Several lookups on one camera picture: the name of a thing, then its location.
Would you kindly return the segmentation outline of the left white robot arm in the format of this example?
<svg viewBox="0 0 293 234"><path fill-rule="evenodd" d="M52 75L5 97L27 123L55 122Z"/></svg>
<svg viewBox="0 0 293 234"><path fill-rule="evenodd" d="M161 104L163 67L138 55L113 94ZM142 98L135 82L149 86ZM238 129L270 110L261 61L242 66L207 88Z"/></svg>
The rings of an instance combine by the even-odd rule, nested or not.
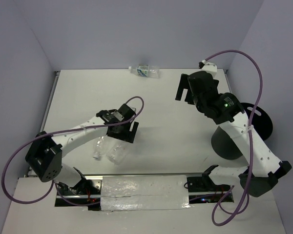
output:
<svg viewBox="0 0 293 234"><path fill-rule="evenodd" d="M133 143L138 123L132 120L136 109L123 104L119 109L101 110L93 118L70 130L69 133L48 136L40 132L25 160L41 182L54 180L74 194L96 191L93 182L75 167L62 162L62 158L74 149L101 137L111 137Z"/></svg>

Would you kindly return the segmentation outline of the clear bottle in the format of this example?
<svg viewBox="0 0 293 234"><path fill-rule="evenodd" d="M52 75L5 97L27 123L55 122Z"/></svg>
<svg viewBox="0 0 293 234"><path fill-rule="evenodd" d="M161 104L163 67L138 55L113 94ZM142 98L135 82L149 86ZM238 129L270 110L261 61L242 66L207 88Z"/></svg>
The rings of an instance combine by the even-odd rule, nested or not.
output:
<svg viewBox="0 0 293 234"><path fill-rule="evenodd" d="M97 161L100 161L104 155L112 147L113 140L108 136L103 136L100 138L95 139L93 145L93 158Z"/></svg>
<svg viewBox="0 0 293 234"><path fill-rule="evenodd" d="M117 141L112 148L107 152L107 159L116 164L120 165L126 155L128 154L129 143L125 141Z"/></svg>

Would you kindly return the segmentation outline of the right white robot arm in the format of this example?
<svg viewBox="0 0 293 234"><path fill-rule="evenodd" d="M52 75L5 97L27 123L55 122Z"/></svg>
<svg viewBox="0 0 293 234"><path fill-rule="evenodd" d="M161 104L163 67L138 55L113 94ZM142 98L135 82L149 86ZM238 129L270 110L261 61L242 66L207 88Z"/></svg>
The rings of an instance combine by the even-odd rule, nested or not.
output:
<svg viewBox="0 0 293 234"><path fill-rule="evenodd" d="M219 81L211 72L182 74L175 99L181 100L186 90L185 101L217 125L211 138L213 150L227 160L243 156L248 165L212 165L202 174L203 186L213 191L221 185L240 184L250 196L260 197L272 190L292 166L288 161L280 160L268 148L253 126L251 114L247 113L234 94L220 93L218 84Z"/></svg>

